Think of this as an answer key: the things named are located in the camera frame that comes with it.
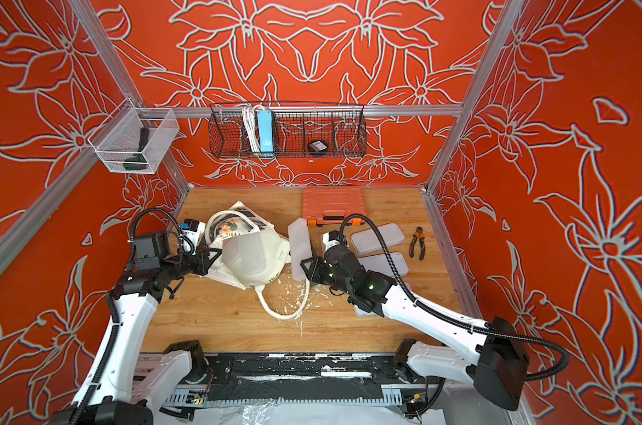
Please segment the white canvas tote bag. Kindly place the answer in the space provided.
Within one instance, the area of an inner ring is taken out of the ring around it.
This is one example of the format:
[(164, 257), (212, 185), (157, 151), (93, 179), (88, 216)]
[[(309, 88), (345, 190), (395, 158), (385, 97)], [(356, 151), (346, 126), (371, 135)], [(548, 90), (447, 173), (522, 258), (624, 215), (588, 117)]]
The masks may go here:
[(273, 223), (243, 202), (215, 212), (202, 225), (199, 242), (221, 251), (209, 269), (209, 278), (241, 290), (253, 289), (264, 311), (277, 320), (290, 321), (302, 314), (308, 303), (308, 281), (304, 282), (302, 301), (293, 313), (278, 313), (266, 301), (266, 286), (278, 280), (285, 266), (292, 264), (291, 246)]

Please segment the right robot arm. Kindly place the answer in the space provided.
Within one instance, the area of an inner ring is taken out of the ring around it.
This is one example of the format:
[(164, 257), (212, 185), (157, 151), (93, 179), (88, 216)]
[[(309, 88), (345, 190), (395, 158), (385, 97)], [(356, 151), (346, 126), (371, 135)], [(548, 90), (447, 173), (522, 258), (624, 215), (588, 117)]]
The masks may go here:
[(417, 295), (403, 281), (379, 228), (365, 215), (359, 218), (376, 237), (389, 274), (366, 269), (347, 247), (342, 229), (330, 233), (322, 255), (305, 254), (294, 265), (309, 283), (342, 292), (358, 311), (405, 323), (441, 342), (439, 347), (410, 343), (410, 370), (421, 377), (468, 382), (489, 402), (516, 411), (527, 382), (568, 367), (570, 354), (557, 343), (517, 334), (503, 318), (475, 319)]

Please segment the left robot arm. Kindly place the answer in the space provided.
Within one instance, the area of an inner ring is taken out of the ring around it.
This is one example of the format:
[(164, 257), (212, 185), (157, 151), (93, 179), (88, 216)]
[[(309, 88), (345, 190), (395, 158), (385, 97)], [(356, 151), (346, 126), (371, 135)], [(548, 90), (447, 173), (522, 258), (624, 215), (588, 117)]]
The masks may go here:
[(152, 424), (165, 400), (187, 379), (200, 382), (209, 363), (197, 340), (170, 345), (140, 384), (133, 382), (148, 326), (163, 295), (176, 295), (186, 276), (205, 276), (222, 252), (205, 242), (206, 223), (172, 219), (173, 230), (138, 235), (131, 224), (131, 253), (115, 286), (106, 293), (110, 320), (85, 382), (52, 424)]

